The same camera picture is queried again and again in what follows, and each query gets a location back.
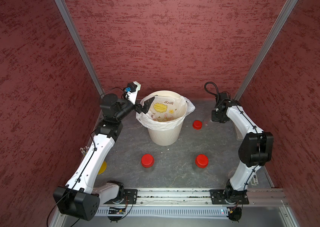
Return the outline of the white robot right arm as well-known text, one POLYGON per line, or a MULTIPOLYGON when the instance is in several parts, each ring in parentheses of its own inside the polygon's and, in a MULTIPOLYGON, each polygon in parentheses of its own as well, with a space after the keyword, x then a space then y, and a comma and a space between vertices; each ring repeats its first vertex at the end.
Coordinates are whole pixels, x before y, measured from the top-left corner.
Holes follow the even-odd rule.
POLYGON ((248 184, 255 173, 271 160, 274 137, 254 123, 243 107, 230 99, 226 92, 214 95, 215 109, 212 121, 232 121, 239 130, 243 141, 238 149, 240 163, 234 175, 227 181, 224 196, 227 200, 238 200, 247 192, 248 184))

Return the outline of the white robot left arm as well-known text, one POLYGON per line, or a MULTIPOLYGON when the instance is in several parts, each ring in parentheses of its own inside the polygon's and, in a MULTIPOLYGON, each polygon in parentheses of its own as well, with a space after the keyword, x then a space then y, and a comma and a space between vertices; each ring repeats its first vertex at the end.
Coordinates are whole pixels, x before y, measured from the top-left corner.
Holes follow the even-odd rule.
POLYGON ((78 219, 91 220, 99 206, 108 201, 125 201, 123 183, 109 181, 94 192, 98 172, 123 128, 122 119, 133 110, 148 113, 154 97, 141 105, 136 102, 137 93, 128 92, 123 99, 116 94, 107 94, 100 105, 104 118, 94 130, 92 143, 79 168, 65 187, 58 187, 54 194, 60 213, 78 219))

